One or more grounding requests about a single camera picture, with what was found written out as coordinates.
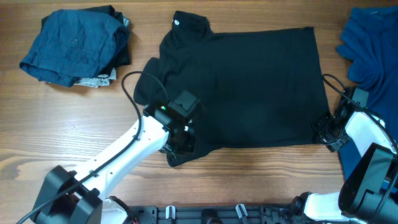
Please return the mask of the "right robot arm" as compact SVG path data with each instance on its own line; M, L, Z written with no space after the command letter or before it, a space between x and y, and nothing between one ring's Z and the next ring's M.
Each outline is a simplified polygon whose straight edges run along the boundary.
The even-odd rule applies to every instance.
M352 141L361 156L339 192L295 197L289 216L302 223L397 223L397 145L383 120L366 108L368 93L347 87L335 115L321 133L338 141L328 144L337 151Z

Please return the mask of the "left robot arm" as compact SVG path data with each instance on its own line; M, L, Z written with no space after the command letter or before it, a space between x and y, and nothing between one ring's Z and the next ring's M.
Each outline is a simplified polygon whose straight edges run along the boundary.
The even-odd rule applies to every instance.
M184 90L173 101L146 106L119 139L84 164L67 171L54 167L44 179L32 211L34 223L124 223L129 209L110 194L142 160L156 151L193 151L190 122L200 100Z

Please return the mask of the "black t-shirt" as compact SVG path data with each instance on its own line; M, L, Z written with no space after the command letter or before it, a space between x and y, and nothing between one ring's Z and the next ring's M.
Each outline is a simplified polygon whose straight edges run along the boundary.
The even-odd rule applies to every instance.
M194 150L172 167L223 147L312 144L329 110L312 27L215 33L206 17L176 11L160 55L145 65L134 101L149 105L189 91L201 103Z

